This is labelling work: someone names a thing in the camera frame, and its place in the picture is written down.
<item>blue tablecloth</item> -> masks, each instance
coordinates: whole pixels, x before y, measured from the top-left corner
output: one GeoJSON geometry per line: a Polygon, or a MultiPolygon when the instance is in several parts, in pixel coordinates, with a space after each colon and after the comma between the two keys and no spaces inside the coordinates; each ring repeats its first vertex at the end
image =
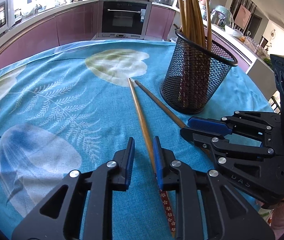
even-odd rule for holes
{"type": "MultiPolygon", "coordinates": [[[[10,238],[24,216],[70,171],[87,172],[135,139],[132,182],[113,197],[115,240],[171,239],[127,78],[162,100],[159,86],[174,50],[169,42],[82,41],[0,70],[0,229],[10,238]]],[[[179,135],[179,127],[140,89],[152,137],[192,168],[211,161],[179,135]]],[[[272,111],[251,79],[230,70],[197,116],[220,119],[235,110],[272,111]]],[[[175,112],[184,122],[189,116],[175,112]]],[[[259,143],[237,135],[239,144],[259,143]]],[[[246,196],[254,206],[253,198],[246,196]]]]}

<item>silver screw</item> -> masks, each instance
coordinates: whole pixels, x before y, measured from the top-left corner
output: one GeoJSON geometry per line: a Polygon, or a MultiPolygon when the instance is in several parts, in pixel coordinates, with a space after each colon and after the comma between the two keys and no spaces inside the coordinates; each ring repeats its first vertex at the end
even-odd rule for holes
{"type": "Polygon", "coordinates": [[[76,178],[77,176],[80,175],[80,172],[77,171],[77,170],[73,170],[73,171],[70,172],[69,175],[70,175],[71,178],[76,178]]]}
{"type": "Polygon", "coordinates": [[[211,177],[216,177],[216,176],[219,175],[219,173],[218,173],[216,170],[210,170],[210,171],[209,171],[209,175],[210,175],[211,177]]]}
{"type": "Polygon", "coordinates": [[[175,161],[171,162],[171,165],[172,165],[173,167],[180,167],[180,166],[181,166],[181,162],[178,161],[178,160],[175,160],[175,161]]]}
{"type": "Polygon", "coordinates": [[[224,164],[224,163],[226,163],[226,158],[221,157],[221,158],[219,158],[218,162],[219,162],[220,164],[224,164]]]}
{"type": "Polygon", "coordinates": [[[116,162],[115,161],[109,161],[106,163],[106,166],[108,166],[109,168],[113,168],[116,166],[116,162]]]}

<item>black mesh cup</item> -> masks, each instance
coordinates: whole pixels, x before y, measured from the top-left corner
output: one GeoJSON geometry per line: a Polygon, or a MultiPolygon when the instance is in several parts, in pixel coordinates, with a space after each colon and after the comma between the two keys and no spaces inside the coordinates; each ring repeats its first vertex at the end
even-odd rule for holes
{"type": "Polygon", "coordinates": [[[204,108],[222,83],[236,58],[212,41],[212,52],[184,37],[179,30],[169,69],[160,86],[165,102],[183,114],[196,114],[204,108]]]}

